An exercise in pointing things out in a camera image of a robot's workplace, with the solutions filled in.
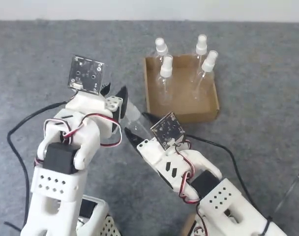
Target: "wire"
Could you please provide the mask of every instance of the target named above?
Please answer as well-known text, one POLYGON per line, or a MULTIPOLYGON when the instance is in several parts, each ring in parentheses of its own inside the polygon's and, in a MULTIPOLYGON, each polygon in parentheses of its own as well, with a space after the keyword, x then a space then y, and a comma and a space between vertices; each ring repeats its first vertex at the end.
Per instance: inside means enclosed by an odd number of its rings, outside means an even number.
POLYGON ((195 207, 195 211, 197 212, 197 215, 199 216, 199 218, 201 219, 201 222, 202 222, 202 224, 203 224, 203 228, 204 228, 204 233, 205 233, 205 236, 209 236, 209 234, 208 234, 208 230, 207 230, 207 226, 206 226, 206 224, 205 224, 205 222, 204 222, 204 220, 203 220, 203 216, 201 216, 200 215, 200 213, 199 213, 199 203, 196 205, 196 207, 195 207))
MULTIPOLYGON (((71 127, 70 127, 69 123, 67 121, 63 120, 63 119, 59 119, 59 118, 46 119, 44 124, 43 124, 43 137, 44 138, 46 137, 46 129, 47 129, 47 125, 48 125, 49 122, 56 122, 55 124, 59 124, 59 123, 61 124, 62 123, 66 126, 68 132, 71 131, 71 127)), ((72 144, 72 141, 73 141, 72 136, 68 137, 67 139, 68 139, 69 145, 72 144)))
POLYGON ((88 117, 100 117, 100 118, 106 119, 106 120, 110 121, 111 123, 115 124, 119 128, 119 132, 120 132, 120 139, 119 139, 119 141, 117 141, 115 143, 112 143, 112 144, 100 144, 102 147, 113 148, 113 147, 116 147, 116 146, 118 146, 118 145, 121 144, 121 142, 122 142, 122 129, 121 129, 121 125, 115 119, 113 119, 113 118, 111 118, 109 116, 106 116, 104 114, 100 114, 100 113, 89 113, 89 114, 85 115, 82 118, 79 126, 76 129, 74 129, 74 130, 68 132, 67 134, 65 134, 63 137, 65 139, 72 137, 83 126, 83 121, 86 118, 88 118, 88 117))
POLYGON ((241 177, 241 175, 240 175, 240 172, 239 172, 239 169, 238 169, 238 166, 237 166, 237 162, 236 162, 236 159, 235 159, 233 153, 232 153, 227 147, 225 147, 224 145, 217 144, 217 143, 215 143, 215 142, 212 142, 212 141, 209 141, 209 140, 206 140, 206 139, 203 139, 203 138, 199 138, 199 137, 196 137, 196 136, 194 136, 194 135, 190 135, 190 134, 187 134, 186 136, 189 137, 189 138, 192 138, 192 139, 195 139, 195 140, 198 140, 198 141, 201 141, 201 142, 204 142, 204 143, 211 144, 211 145, 213 145, 213 146, 222 148, 222 149, 224 149, 225 151, 228 152, 228 154, 230 155, 230 157, 231 157, 231 159, 232 159, 232 162, 233 162, 233 165, 234 165, 234 169, 235 169, 237 178, 238 178, 238 180, 239 180, 239 182, 240 182, 240 184, 241 184, 241 186, 242 186, 242 188, 243 188, 243 190, 244 190, 244 192, 245 192, 245 194, 246 194, 248 200, 249 200, 250 203, 253 205, 253 207, 256 208, 256 210, 257 210, 258 212, 260 212, 258 206, 257 206, 256 203, 253 201, 253 199, 252 199, 252 197, 251 197, 251 195, 250 195, 250 193, 249 193, 249 191, 248 191, 248 189, 247 189, 247 187, 246 187, 246 185, 245 185, 245 183, 244 183, 244 181, 243 181, 243 179, 242 179, 242 177, 241 177))
MULTIPOLYGON (((16 155, 22 169, 24 172, 24 177, 25 177, 25 186, 26 186, 26 196, 25 196, 25 213, 24 213, 24 223, 23 226, 25 226, 26 222, 27 222, 27 217, 28 217, 28 209, 29 209, 29 202, 30 202, 30 181, 29 181, 29 177, 28 177, 28 173, 27 173, 27 168, 23 162, 23 159, 21 157, 21 155, 19 154, 19 152, 17 151, 17 149, 15 148, 12 140, 11 140, 11 136, 22 126, 24 125, 27 121, 29 121, 30 119, 34 118, 35 116, 47 111, 47 110, 51 110, 54 108, 57 108, 61 105, 66 104, 66 102, 58 102, 58 103, 54 103, 51 104, 49 106, 46 106, 32 114, 30 114, 29 116, 25 117, 24 119, 22 119, 14 128, 12 128, 8 133, 7 133, 7 142, 9 144, 9 146, 11 147, 12 151, 14 152, 14 154, 16 155)), ((5 225, 8 225, 14 229, 19 229, 17 226, 14 226, 13 224, 9 223, 9 222, 4 222, 5 225)))
POLYGON ((200 199, 197 200, 188 200, 187 199, 187 195, 183 194, 183 190, 184 190, 184 186, 186 184, 186 180, 190 179, 190 172, 186 171, 184 172, 183 176, 182 176, 182 181, 181 181, 181 185, 180 185, 180 189, 179 189, 179 193, 178 196, 187 204, 196 204, 200 201, 200 199))
POLYGON ((4 221, 4 224, 7 225, 7 226, 9 226, 9 227, 11 227, 11 228, 13 228, 13 229, 15 229, 15 230, 18 231, 18 232, 21 232, 21 231, 22 231, 22 230, 21 230, 20 228, 18 228, 16 225, 13 225, 13 224, 10 223, 10 222, 4 221))
POLYGON ((289 187, 289 189, 285 192, 283 198, 281 199, 281 201, 279 202, 279 204, 277 205, 277 207, 275 208, 275 210, 273 211, 273 213, 267 218, 267 223, 266 226, 264 227, 264 230, 261 234, 261 236, 266 235, 270 223, 273 221, 273 218, 275 216, 275 214, 282 208, 282 206, 284 205, 284 203, 287 201, 287 199, 289 198, 290 194, 293 192, 294 188, 296 187, 296 185, 299 183, 299 173, 296 176, 296 178, 294 179, 293 183, 291 184, 291 186, 289 187))

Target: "circuit board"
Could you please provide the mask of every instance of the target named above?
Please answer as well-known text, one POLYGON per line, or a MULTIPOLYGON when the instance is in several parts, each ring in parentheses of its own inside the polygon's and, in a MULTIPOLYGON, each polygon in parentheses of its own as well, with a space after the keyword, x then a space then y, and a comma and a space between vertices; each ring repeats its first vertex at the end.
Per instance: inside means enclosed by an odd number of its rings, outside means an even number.
POLYGON ((89 58, 74 56, 68 87, 79 91, 99 94, 105 64, 89 58))
POLYGON ((153 125, 151 131, 164 150, 173 144, 172 141, 175 142, 184 135, 184 130, 173 112, 168 113, 153 125))

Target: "white wall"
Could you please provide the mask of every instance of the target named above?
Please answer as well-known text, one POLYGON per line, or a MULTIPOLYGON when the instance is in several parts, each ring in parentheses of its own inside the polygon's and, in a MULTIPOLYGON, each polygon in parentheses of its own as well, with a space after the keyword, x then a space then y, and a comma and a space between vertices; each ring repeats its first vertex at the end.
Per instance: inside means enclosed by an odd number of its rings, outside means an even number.
POLYGON ((0 0, 0 20, 299 22, 299 0, 0 0))

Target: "black cable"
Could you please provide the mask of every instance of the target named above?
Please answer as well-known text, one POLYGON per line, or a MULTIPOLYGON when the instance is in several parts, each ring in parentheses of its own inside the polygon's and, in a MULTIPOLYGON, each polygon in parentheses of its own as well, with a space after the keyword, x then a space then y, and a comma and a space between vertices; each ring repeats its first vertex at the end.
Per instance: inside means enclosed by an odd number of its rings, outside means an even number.
POLYGON ((291 186, 289 187, 289 189, 285 192, 283 198, 281 199, 281 201, 279 202, 279 204, 277 205, 277 207, 275 208, 274 212, 267 218, 267 224, 264 227, 264 230, 261 234, 261 236, 265 236, 268 229, 269 229, 269 225, 270 223, 273 221, 273 218, 275 216, 275 214, 281 209, 281 207, 284 205, 284 203, 286 202, 286 200, 288 199, 288 197, 290 196, 290 194, 293 192, 293 189, 295 188, 295 186, 299 183, 299 173, 296 176, 296 178, 294 179, 293 183, 291 184, 291 186))
MULTIPOLYGON (((20 156, 19 152, 17 151, 17 149, 15 148, 12 140, 11 140, 11 136, 12 134, 14 134, 23 124, 25 124, 27 121, 29 121, 30 119, 34 118, 35 116, 47 111, 47 110, 51 110, 54 108, 57 108, 61 105, 66 104, 67 102, 58 102, 58 103, 54 103, 51 104, 49 106, 46 106, 32 114, 30 114, 29 116, 25 117, 23 120, 21 120, 13 129, 11 129, 8 133, 7 133, 7 142, 10 145, 12 151, 14 152, 14 154, 16 155, 18 161, 21 164, 21 167, 23 169, 24 172, 24 176, 25 176, 25 185, 26 185, 26 197, 25 197, 25 214, 24 214, 24 223, 23 223, 23 227, 25 226, 26 222, 27 222, 27 217, 28 217, 28 209, 29 209, 29 203, 30 203, 30 180, 28 177, 28 173, 27 173, 27 168, 23 162, 22 157, 20 156)), ((8 225, 12 228, 14 228, 15 230, 20 230, 17 226, 9 223, 9 222, 4 222, 5 225, 8 225)))
POLYGON ((13 225, 13 224, 10 223, 10 222, 4 221, 4 224, 7 225, 7 226, 9 226, 9 227, 11 227, 11 228, 13 228, 13 229, 15 229, 15 230, 18 231, 18 232, 21 232, 21 231, 22 231, 20 228, 18 228, 17 226, 13 225))
POLYGON ((190 134, 186 134, 186 136, 189 137, 189 138, 192 138, 192 139, 195 139, 195 140, 198 140, 198 141, 201 141, 201 142, 204 142, 204 143, 211 144, 213 146, 222 148, 222 149, 224 149, 225 151, 228 152, 228 154, 230 155, 230 157, 232 159, 232 162, 233 162, 233 165, 234 165, 234 168, 235 168, 235 172, 236 172, 237 178, 238 178, 238 180, 239 180, 239 182, 240 182, 240 184, 241 184, 241 186, 242 186, 242 188, 243 188, 243 190, 244 190, 247 198, 249 199, 249 201, 253 205, 253 207, 256 208, 256 210, 258 212, 260 212, 259 209, 258 209, 258 206, 253 201, 253 199, 252 199, 252 197, 251 197, 251 195, 250 195, 250 193, 249 193, 249 191, 248 191, 245 183, 243 182, 243 179, 242 179, 242 177, 240 175, 240 172, 239 172, 239 169, 238 169, 238 166, 237 166, 237 162, 236 162, 236 159, 235 159, 233 153, 227 147, 225 147, 224 145, 217 144, 215 142, 212 142, 212 141, 209 141, 209 140, 206 140, 206 139, 203 139, 203 138, 199 138, 199 137, 196 137, 196 136, 190 135, 190 134))

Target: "red and white wire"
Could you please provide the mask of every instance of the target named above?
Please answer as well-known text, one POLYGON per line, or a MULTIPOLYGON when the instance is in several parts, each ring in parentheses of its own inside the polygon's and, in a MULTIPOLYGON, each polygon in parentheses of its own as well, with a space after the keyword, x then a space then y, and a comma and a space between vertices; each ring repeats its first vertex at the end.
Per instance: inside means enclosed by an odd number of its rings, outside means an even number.
MULTIPOLYGON (((49 122, 56 122, 56 123, 63 123, 65 126, 66 126, 66 128, 68 129, 68 131, 70 132, 71 131, 71 127, 70 127, 70 125, 69 125, 69 123, 67 122, 67 121, 65 121, 65 120, 63 120, 63 119, 59 119, 59 118, 50 118, 50 119, 46 119, 45 120, 45 122, 44 122, 44 124, 43 124, 43 136, 44 136, 44 138, 46 137, 46 128, 47 128, 47 124, 49 123, 49 122)), ((72 143, 72 137, 70 137, 69 139, 69 144, 71 144, 72 143)))
POLYGON ((121 144, 121 142, 122 142, 122 129, 121 129, 121 125, 120 125, 115 119, 113 119, 113 118, 111 118, 111 117, 108 117, 108 116, 106 116, 106 115, 104 115, 104 114, 100 114, 100 113, 89 113, 89 114, 85 115, 85 116, 82 118, 82 120, 81 120, 79 126, 78 126, 76 129, 71 130, 70 132, 66 133, 63 137, 64 137, 65 139, 72 137, 72 136, 73 136, 73 135, 74 135, 74 134, 81 128, 81 127, 83 127, 83 125, 84 125, 84 124, 83 124, 83 121, 84 121, 87 117, 100 117, 100 118, 106 119, 106 120, 110 121, 111 123, 115 124, 116 126, 118 126, 118 128, 119 128, 119 132, 120 132, 120 140, 119 140, 118 142, 115 142, 115 143, 112 143, 112 144, 100 144, 101 146, 103 146, 103 147, 108 147, 108 148, 112 148, 112 147, 116 147, 116 146, 118 146, 118 145, 121 144))
POLYGON ((177 153, 178 155, 182 156, 182 158, 184 159, 184 161, 185 161, 186 163, 188 163, 188 165, 190 166, 190 170, 191 170, 191 171, 190 171, 189 179, 193 178, 194 175, 195 175, 195 168, 194 168, 194 165, 191 163, 191 161, 190 161, 188 158, 186 158, 184 155, 182 155, 182 154, 177 150, 177 146, 175 146, 175 150, 176 150, 176 153, 177 153))
POLYGON ((196 204, 200 201, 200 199, 189 200, 188 196, 183 193, 184 187, 186 185, 186 180, 189 179, 189 175, 190 175, 190 172, 186 171, 186 172, 184 172, 184 174, 182 176, 182 181, 181 181, 181 185, 180 185, 180 189, 179 189, 179 197, 187 204, 196 204))

